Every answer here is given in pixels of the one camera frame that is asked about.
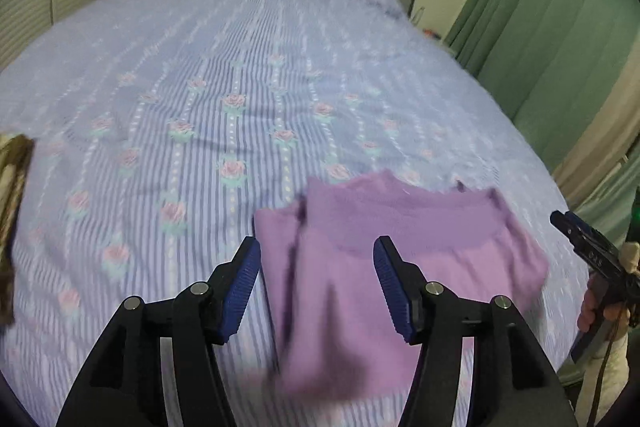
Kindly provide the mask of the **person's right hand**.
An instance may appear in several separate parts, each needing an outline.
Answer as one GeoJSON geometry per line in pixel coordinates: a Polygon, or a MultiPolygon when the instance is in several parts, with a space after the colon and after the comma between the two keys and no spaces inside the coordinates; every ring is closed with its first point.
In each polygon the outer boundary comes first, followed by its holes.
{"type": "MultiPolygon", "coordinates": [[[[639,271],[639,244],[623,243],[620,250],[620,263],[627,269],[631,269],[631,272],[639,271]]],[[[589,331],[590,326],[596,321],[597,309],[599,306],[599,299],[594,291],[597,285],[597,279],[599,277],[596,273],[592,273],[587,283],[587,289],[582,298],[582,306],[577,319],[577,327],[582,333],[589,331]]],[[[614,320],[617,317],[618,311],[622,309],[619,303],[609,306],[603,313],[603,316],[607,320],[614,320]]]]}

